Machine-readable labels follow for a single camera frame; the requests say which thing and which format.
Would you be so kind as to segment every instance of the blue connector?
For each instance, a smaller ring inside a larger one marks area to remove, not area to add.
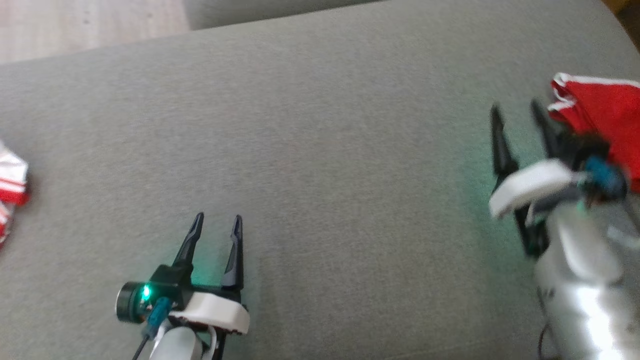
[[[608,164],[599,156],[591,156],[584,165],[591,175],[591,181],[609,199],[621,199],[627,194],[627,180],[615,166]]]
[[[142,335],[149,336],[150,339],[155,338],[160,329],[160,325],[169,317],[172,304],[173,301],[168,297],[161,297],[156,301],[153,310],[151,310],[151,314],[149,314],[147,318],[147,326],[145,326]]]

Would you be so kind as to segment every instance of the green led light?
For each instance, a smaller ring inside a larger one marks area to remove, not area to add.
[[[142,299],[148,300],[149,297],[151,297],[151,289],[149,288],[149,285],[145,285],[145,287],[142,289]]]

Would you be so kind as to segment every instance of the red cloth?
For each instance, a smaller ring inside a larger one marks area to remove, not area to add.
[[[0,142],[0,247],[9,235],[16,205],[29,200],[29,165]]]
[[[549,115],[578,134],[599,133],[611,144],[609,160],[629,172],[631,190],[640,192],[640,83],[559,72],[551,86],[559,101]]]

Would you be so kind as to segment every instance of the gray fabric surface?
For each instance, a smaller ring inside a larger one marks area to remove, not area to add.
[[[182,0],[193,30],[316,12],[377,0]]]
[[[0,68],[33,200],[0,252],[1,359],[127,359],[121,285],[205,212],[195,281],[244,216],[250,334],[225,359],[533,359],[488,111],[522,163],[557,71],[640,78],[598,0],[393,0]]]

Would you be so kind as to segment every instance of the white robotic arm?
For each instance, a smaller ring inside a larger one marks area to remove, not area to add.
[[[602,160],[608,151],[602,143],[571,138],[573,147],[564,148],[570,154],[563,154],[558,137],[550,135],[537,104],[532,105],[552,159],[519,170],[494,107],[493,160],[499,180],[490,213],[515,213],[525,251],[536,258],[536,291],[562,359],[640,360],[637,301],[587,206],[596,196],[624,198],[623,174]],[[524,214],[535,203],[544,203],[535,209],[539,221],[526,224]]]
[[[244,286],[242,218],[236,216],[232,249],[221,286],[191,283],[193,253],[202,232],[198,214],[172,266],[160,265],[148,282],[128,282],[116,300],[120,321],[146,321],[144,339],[154,339],[150,360],[220,360],[228,334],[249,331],[249,312],[241,303]],[[207,335],[202,341],[198,333]]]

